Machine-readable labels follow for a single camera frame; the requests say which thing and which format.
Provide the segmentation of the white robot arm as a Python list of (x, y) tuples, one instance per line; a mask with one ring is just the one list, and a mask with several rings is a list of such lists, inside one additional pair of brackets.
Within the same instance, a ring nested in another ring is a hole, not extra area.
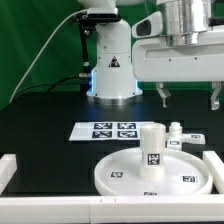
[(118, 7), (143, 0), (77, 0), (82, 20), (97, 31), (97, 64), (88, 96), (121, 104), (152, 82), (162, 98), (166, 82), (210, 82), (211, 108), (219, 108), (224, 86), (224, 18), (213, 14), (215, 0), (151, 0), (157, 11), (130, 26)]

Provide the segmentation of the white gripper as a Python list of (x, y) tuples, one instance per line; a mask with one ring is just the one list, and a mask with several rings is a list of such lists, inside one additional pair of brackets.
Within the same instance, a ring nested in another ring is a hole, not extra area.
[(200, 33), (196, 45), (178, 47), (168, 47), (163, 37), (142, 39), (135, 42), (132, 53), (136, 79), (157, 82), (164, 108), (171, 96), (164, 82), (213, 82), (211, 109), (219, 109), (224, 81), (224, 32)]

